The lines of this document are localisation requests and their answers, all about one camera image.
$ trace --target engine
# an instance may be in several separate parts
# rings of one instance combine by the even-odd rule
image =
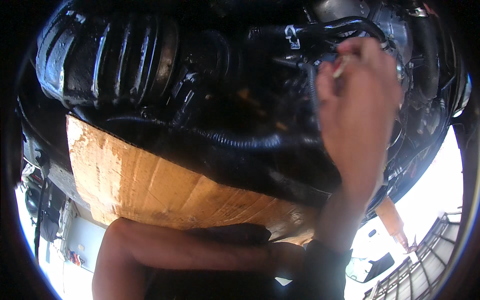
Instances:
[[[340,183],[319,134],[316,67],[346,38],[374,37],[405,99],[370,214],[448,122],[437,27],[415,1],[186,2],[155,13],[64,3],[38,36],[44,94],[221,183],[315,206]]]

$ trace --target black hose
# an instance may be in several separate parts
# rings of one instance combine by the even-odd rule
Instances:
[[[384,32],[378,28],[375,23],[363,17],[346,17],[323,24],[289,25],[289,28],[290,29],[288,29],[287,26],[278,25],[251,27],[248,32],[247,40],[258,40],[265,37],[285,38],[285,31],[287,30],[288,33],[288,30],[292,29],[295,30],[297,38],[317,35],[337,35],[339,33],[360,30],[377,38],[380,41],[382,49],[386,50],[389,47]]]
[[[146,124],[153,124],[153,125],[162,125],[165,126],[167,123],[158,119],[151,119],[151,118],[142,118],[139,116],[132,116],[132,115],[123,115],[123,116],[116,116],[111,117],[105,120],[106,122],[111,121],[127,121],[127,122],[134,122],[134,123],[146,123]]]
[[[237,137],[232,133],[207,131],[191,128],[188,132],[201,136],[217,145],[228,146],[240,150],[274,150],[285,149],[293,146],[304,145],[318,147],[321,144],[319,137],[303,134],[283,135],[273,133],[266,136]]]
[[[38,199],[38,213],[36,215],[35,237],[33,239],[35,260],[38,263],[38,247],[40,246],[40,226],[43,219],[43,194],[47,186],[47,178],[43,178],[42,189],[40,190],[40,198]]]
[[[142,118],[132,115],[116,116],[105,121],[127,121],[134,123],[147,123],[152,125],[166,126],[166,122],[150,118]],[[180,130],[192,133],[204,139],[207,139],[214,144],[220,146],[227,146],[235,149],[241,150],[273,150],[273,149],[284,149],[297,145],[305,146],[319,146],[321,144],[320,137],[311,137],[303,134],[295,135],[283,135],[278,133],[273,133],[266,136],[248,136],[248,137],[238,137],[229,132],[218,132],[213,130],[203,130],[196,127],[187,128],[182,127]]]
[[[440,65],[438,58],[438,43],[435,28],[428,17],[411,17],[410,24],[415,45],[423,54],[424,65],[419,68],[415,79],[414,93],[427,100],[437,96]]]
[[[318,97],[317,97],[317,90],[315,88],[315,78],[317,77],[316,68],[313,65],[303,63],[303,62],[294,62],[292,60],[274,58],[274,62],[282,64],[284,66],[288,66],[291,68],[299,68],[307,72],[308,78],[308,96],[310,99],[310,104],[312,106],[312,111],[314,113],[314,117],[317,123],[317,127],[320,129],[320,125],[318,124]]]

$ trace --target garage wall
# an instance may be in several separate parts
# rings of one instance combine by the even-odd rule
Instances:
[[[82,217],[78,216],[72,221],[67,246],[85,260],[82,267],[91,272],[95,270],[96,257],[104,234],[105,229]],[[84,246],[84,250],[81,251],[78,245]]]

